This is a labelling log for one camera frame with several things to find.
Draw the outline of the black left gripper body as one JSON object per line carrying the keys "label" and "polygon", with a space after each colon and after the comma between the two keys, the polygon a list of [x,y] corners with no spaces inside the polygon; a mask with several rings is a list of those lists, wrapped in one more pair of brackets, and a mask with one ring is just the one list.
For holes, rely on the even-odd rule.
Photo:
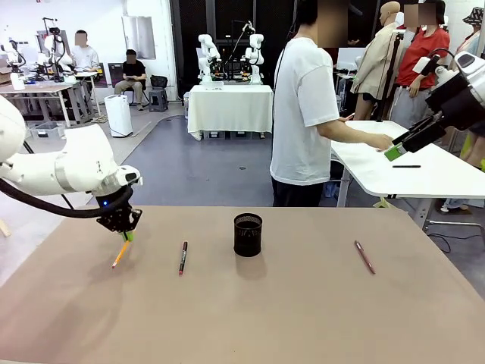
{"label": "black left gripper body", "polygon": [[95,200],[102,210],[97,217],[99,224],[129,224],[132,207],[129,203],[133,195],[131,186],[123,186],[118,191],[105,196],[95,196]]}

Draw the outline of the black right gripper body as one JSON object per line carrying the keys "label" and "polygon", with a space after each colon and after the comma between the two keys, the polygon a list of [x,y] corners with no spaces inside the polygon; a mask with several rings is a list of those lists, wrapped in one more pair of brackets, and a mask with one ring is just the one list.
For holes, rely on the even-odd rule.
{"label": "black right gripper body", "polygon": [[466,130],[484,121],[481,98],[473,93],[473,87],[461,74],[440,83],[426,99],[433,112],[433,120],[441,129],[454,127]]}

